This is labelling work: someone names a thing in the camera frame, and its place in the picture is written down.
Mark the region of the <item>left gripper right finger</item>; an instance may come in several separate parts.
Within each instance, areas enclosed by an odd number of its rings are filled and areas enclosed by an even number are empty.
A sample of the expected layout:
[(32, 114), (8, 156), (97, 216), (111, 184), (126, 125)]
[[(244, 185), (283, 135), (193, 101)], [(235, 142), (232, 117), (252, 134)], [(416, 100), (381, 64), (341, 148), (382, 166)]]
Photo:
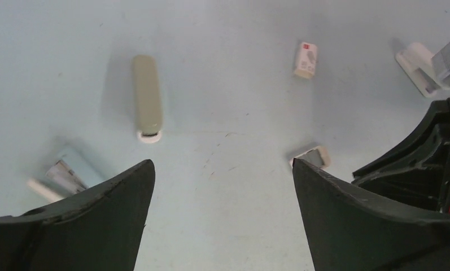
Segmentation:
[(315, 270), (450, 270), (450, 215), (409, 206), (300, 159), (292, 175)]

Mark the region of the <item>beige stapler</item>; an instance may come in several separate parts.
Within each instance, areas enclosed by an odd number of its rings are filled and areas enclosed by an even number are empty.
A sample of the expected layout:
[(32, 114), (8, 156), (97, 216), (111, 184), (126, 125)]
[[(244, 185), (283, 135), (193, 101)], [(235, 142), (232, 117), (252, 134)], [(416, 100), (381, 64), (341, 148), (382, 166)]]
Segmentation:
[(162, 136), (163, 108), (155, 59), (136, 55), (132, 71), (137, 137), (143, 143), (157, 143)]

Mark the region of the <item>grey white stapler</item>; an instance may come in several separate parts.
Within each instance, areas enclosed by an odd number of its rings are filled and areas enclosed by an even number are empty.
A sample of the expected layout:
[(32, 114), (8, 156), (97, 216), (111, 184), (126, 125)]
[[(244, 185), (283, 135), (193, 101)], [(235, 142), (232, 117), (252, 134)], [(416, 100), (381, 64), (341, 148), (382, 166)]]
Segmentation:
[(27, 186), (48, 202), (54, 203), (105, 180), (78, 151), (66, 147), (57, 153), (55, 164), (46, 171), (45, 179), (30, 178)]

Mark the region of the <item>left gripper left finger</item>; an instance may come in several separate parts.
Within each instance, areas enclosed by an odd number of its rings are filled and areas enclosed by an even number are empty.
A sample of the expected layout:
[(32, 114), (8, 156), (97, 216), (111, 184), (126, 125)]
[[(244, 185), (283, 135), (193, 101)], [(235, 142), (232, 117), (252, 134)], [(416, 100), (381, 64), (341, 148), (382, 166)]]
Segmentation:
[(144, 160), (78, 194), (0, 217), (0, 270), (133, 270), (155, 186)]

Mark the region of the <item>small white staple box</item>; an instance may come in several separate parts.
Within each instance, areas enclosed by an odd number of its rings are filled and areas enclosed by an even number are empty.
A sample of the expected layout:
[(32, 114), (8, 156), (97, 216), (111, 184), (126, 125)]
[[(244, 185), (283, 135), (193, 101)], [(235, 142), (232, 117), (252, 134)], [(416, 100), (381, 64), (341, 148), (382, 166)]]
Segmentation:
[(301, 42), (296, 52), (294, 75), (311, 79), (316, 72), (318, 48), (315, 44)]

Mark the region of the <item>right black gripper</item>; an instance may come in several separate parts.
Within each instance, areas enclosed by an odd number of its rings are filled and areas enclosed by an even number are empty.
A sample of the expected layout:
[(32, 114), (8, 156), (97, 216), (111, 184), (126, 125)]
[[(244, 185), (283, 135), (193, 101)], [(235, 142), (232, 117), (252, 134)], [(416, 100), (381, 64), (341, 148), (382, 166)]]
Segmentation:
[[(378, 170), (412, 153), (439, 124), (442, 168)], [(353, 184), (394, 201), (450, 214), (450, 98), (435, 100), (417, 127), (375, 161), (353, 172)]]

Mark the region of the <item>white staple box barcode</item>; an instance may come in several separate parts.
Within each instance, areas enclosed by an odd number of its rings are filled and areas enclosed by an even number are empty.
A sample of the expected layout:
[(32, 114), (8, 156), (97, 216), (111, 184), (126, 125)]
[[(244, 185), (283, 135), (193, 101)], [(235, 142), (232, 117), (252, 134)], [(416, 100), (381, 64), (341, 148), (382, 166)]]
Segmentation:
[(302, 151), (301, 153), (295, 155), (289, 160), (290, 167), (293, 167), (295, 159), (307, 161), (308, 163), (320, 169), (325, 169), (331, 164), (331, 158), (327, 149), (321, 145), (309, 147), (305, 151)]

